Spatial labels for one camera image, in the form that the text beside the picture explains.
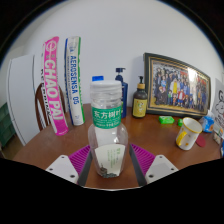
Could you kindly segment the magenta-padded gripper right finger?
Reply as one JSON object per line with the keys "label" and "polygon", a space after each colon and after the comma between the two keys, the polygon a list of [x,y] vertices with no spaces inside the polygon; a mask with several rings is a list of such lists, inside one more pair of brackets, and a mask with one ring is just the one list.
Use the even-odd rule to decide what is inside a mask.
{"label": "magenta-padded gripper right finger", "polygon": [[140,186],[145,186],[178,171],[164,155],[155,156],[135,144],[130,145],[129,154]]}

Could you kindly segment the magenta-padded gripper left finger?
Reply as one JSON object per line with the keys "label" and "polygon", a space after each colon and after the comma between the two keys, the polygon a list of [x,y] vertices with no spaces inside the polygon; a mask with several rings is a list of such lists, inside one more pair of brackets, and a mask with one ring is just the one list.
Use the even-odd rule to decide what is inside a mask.
{"label": "magenta-padded gripper left finger", "polygon": [[91,162],[90,146],[87,145],[69,156],[60,155],[47,168],[47,171],[74,184],[84,186]]}

